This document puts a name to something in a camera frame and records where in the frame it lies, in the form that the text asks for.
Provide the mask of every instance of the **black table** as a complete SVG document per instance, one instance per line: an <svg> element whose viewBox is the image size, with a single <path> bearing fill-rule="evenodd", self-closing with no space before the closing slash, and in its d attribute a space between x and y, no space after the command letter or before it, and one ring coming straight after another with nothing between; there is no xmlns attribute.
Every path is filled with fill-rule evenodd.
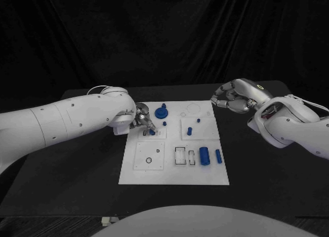
<svg viewBox="0 0 329 237"><path fill-rule="evenodd" d="M290 93L261 81L272 96ZM219 84L127 88L137 102L209 100ZM69 90L62 99L88 90ZM127 135L105 127L43 150L23 164L0 205L5 216L127 216L169 205L215 205L262 215L329 216L329 160L298 144L271 146L248 114L213 107L229 186L118 185Z"/></svg>

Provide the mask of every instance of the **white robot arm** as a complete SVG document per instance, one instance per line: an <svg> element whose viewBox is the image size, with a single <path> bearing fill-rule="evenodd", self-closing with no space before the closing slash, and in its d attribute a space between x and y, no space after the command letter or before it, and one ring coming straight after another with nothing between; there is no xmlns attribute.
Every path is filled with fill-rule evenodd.
<svg viewBox="0 0 329 237"><path fill-rule="evenodd" d="M0 114L0 174L33 151L85 135L105 126L115 135L145 125L156 131L148 108L134 103L127 90L105 86L99 94Z"/></svg>
<svg viewBox="0 0 329 237"><path fill-rule="evenodd" d="M226 100L218 96L226 92ZM257 110L248 126L265 141L278 148L298 143L316 156L329 159L329 116L320 118L303 102L327 108L293 95L272 98L270 92L251 80L235 79L215 91L210 102L236 113Z"/></svg>

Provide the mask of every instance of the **blue object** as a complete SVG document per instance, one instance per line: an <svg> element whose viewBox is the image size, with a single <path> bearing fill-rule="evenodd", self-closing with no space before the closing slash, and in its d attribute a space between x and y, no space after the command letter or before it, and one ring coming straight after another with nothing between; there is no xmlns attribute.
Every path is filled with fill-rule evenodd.
<svg viewBox="0 0 329 237"><path fill-rule="evenodd" d="M200 164L202 165L209 165L209 149L206 147L199 148L199 153L200 153Z"/></svg>
<svg viewBox="0 0 329 237"><path fill-rule="evenodd" d="M156 109L156 118L164 119L166 116L167 116L167 110L161 106L160 108Z"/></svg>
<svg viewBox="0 0 329 237"><path fill-rule="evenodd" d="M219 155L219 149L216 149L216 161L218 161L218 164L222 163L222 161L220 161L220 155Z"/></svg>
<svg viewBox="0 0 329 237"><path fill-rule="evenodd" d="M192 135L192 127L187 128L187 135Z"/></svg>

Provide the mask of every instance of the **white pegboard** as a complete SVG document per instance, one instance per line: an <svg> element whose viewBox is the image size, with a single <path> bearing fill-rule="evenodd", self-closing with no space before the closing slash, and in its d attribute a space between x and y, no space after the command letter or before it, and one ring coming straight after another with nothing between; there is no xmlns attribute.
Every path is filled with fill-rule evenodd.
<svg viewBox="0 0 329 237"><path fill-rule="evenodd" d="M167 117L158 119L154 111L163 103L166 103ZM144 136L144 126L130 130L118 184L228 185L210 101L144 102L144 104L148 106L150 119L158 132L154 136L150 134ZM183 135L186 128L182 124L193 128L193 136L189 136L187 140ZM174 153L177 147L184 148L183 153ZM200 165L200 147L209 149L209 165ZM216 160L216 149L220 153L220 164Z"/></svg>

